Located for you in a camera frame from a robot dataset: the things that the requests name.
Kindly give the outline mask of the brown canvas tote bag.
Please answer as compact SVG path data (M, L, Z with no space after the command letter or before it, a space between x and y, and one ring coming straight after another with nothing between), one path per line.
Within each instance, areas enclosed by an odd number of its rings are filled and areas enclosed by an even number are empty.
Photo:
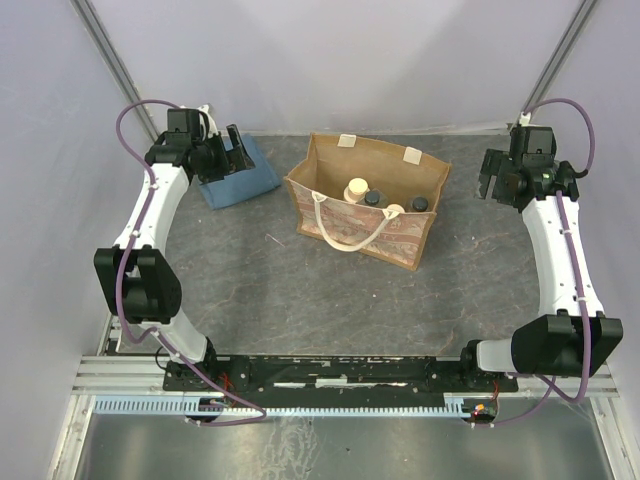
M413 147L351 134L310 136L306 158L285 177L296 214L297 232L343 253L363 253L415 271L452 165ZM389 204L404 209L424 196L429 210L397 213L351 204L343 191L363 178Z

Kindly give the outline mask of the clear bottle black cap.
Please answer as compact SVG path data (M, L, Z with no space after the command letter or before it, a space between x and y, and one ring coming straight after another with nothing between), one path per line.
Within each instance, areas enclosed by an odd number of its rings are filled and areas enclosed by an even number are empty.
M372 189L363 196L360 204L372 208L384 209L389 205L389 198L380 190Z

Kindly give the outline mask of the clear square perfume bottle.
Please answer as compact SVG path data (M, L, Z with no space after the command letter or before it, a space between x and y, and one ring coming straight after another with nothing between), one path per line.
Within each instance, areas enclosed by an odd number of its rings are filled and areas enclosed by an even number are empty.
M411 197L407 203L405 211L409 213L424 213L429 210L429 201L424 196Z

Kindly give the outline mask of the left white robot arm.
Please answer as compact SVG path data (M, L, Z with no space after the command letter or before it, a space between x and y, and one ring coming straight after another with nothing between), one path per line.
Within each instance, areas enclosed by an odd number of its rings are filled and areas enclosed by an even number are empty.
M212 342L184 313L182 287L165 258L168 234L192 180L211 183L254 168L234 124L225 134L210 105L167 105L167 128L135 158L144 180L131 216L113 246L99 248L94 267L110 312L127 339L154 337L178 370L203 381L219 375Z

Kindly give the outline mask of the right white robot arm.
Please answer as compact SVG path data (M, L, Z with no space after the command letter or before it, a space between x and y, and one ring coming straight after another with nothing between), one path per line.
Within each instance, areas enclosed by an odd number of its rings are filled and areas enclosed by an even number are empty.
M478 194L515 208L530 236L538 316L506 340L470 343L479 370L589 380L623 338L588 272L579 229L579 174L556 160L549 127L516 125L506 151L489 149Z

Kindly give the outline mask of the peach lotion bottle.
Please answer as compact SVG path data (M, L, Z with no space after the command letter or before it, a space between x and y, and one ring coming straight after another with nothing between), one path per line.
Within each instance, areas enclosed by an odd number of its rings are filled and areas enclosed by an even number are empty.
M351 179L343 191L343 198L346 202L357 204L369 192L368 182L363 178Z

